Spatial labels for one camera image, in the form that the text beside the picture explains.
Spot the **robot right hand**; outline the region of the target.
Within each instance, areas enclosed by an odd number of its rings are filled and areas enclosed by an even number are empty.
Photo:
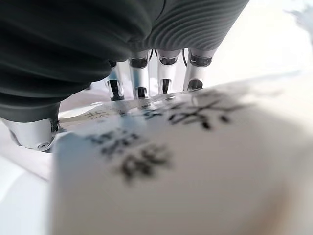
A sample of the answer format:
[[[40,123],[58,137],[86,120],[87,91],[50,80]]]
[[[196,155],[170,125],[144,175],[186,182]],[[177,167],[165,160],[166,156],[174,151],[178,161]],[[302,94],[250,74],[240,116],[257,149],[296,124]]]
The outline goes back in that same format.
[[[182,49],[188,66],[208,66],[245,0],[3,0],[0,3],[0,118],[17,145],[49,149],[60,103],[107,80],[124,97],[117,64],[129,61],[135,98],[149,93],[148,61],[159,87]]]

